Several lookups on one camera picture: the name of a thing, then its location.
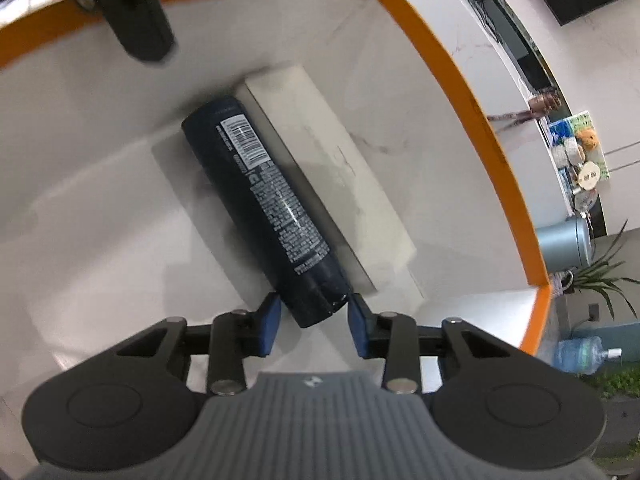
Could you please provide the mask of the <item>black spray can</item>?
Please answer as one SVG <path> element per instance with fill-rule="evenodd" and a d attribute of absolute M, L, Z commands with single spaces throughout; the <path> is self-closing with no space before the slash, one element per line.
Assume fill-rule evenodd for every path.
<path fill-rule="evenodd" d="M 241 102 L 214 99 L 181 128 L 298 326 L 314 326 L 341 310 L 352 292 L 346 275 Z"/>

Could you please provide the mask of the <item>orange cardboard box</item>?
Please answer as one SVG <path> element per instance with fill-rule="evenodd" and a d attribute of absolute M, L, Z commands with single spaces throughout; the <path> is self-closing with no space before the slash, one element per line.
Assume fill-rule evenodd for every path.
<path fill-rule="evenodd" d="M 559 479 L 535 349 L 551 287 L 518 179 L 407 0 L 160 0 L 130 56 L 70 1 L 1 31 L 1 298 L 95 356 L 35 388 L 35 479 Z M 181 125 L 233 96 L 374 313 L 418 326 L 420 393 L 381 387 L 346 304 L 300 327 Z M 213 320 L 281 299 L 247 389 L 208 393 Z"/>

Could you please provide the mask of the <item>water bottle jug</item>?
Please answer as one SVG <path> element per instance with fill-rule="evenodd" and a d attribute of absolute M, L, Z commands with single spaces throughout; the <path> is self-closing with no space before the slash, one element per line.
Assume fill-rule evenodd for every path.
<path fill-rule="evenodd" d="M 556 346 L 553 366 L 568 374 L 593 375 L 603 363 L 622 355 L 622 348 L 605 348 L 598 336 L 565 339 Z"/>

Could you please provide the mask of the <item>grey blue trash bin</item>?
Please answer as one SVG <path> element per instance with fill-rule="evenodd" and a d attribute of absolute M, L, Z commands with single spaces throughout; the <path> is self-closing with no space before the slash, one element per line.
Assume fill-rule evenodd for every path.
<path fill-rule="evenodd" d="M 538 244 L 549 273 L 579 270 L 590 266 L 592 241 L 589 223 L 581 216 L 536 231 Z"/>

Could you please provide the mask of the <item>tall green plant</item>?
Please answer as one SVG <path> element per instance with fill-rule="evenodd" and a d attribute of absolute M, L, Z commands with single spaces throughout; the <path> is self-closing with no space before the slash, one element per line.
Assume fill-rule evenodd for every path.
<path fill-rule="evenodd" d="M 639 286 L 639 279 L 622 274 L 622 267 L 626 266 L 618 254 L 625 248 L 627 241 L 628 221 L 625 220 L 613 240 L 606 246 L 604 252 L 598 255 L 589 266 L 573 271 L 572 281 L 567 287 L 568 292 L 594 292 L 605 303 L 608 314 L 616 320 L 615 307 L 612 297 L 617 296 L 623 301 L 635 320 L 639 318 L 639 309 L 629 300 L 623 285 Z"/>

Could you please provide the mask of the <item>colourful picture board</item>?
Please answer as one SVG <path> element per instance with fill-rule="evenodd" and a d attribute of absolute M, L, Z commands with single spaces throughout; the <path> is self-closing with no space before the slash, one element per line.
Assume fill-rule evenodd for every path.
<path fill-rule="evenodd" d="M 610 170 L 588 110 L 552 122 L 548 133 L 556 168 L 567 170 L 578 190 L 590 192 L 602 180 L 608 180 Z"/>

